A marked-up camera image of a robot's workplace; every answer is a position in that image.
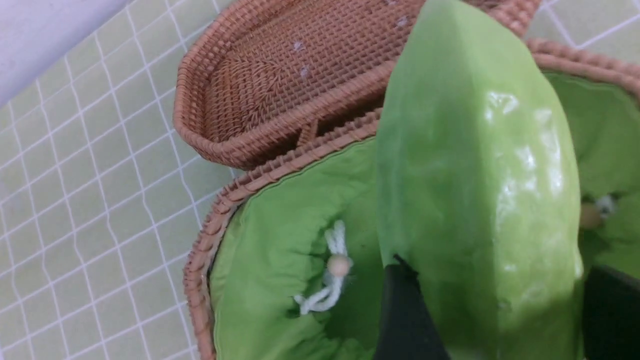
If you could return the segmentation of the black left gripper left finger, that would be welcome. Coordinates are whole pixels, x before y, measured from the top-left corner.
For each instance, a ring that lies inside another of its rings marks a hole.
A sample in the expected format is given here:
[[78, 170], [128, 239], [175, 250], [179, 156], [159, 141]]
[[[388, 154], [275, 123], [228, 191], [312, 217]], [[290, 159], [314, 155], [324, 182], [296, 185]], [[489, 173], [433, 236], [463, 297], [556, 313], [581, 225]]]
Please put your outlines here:
[[398, 254], [384, 267], [374, 360], [449, 360], [415, 271]]

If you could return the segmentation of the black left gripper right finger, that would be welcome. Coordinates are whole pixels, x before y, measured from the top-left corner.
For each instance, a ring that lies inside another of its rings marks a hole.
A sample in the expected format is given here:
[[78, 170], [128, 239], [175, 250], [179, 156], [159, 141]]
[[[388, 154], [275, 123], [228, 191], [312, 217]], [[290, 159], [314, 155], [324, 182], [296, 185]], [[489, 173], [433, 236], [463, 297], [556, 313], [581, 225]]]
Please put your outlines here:
[[640, 281], [606, 265], [590, 269], [583, 296], [588, 360], [640, 358]]

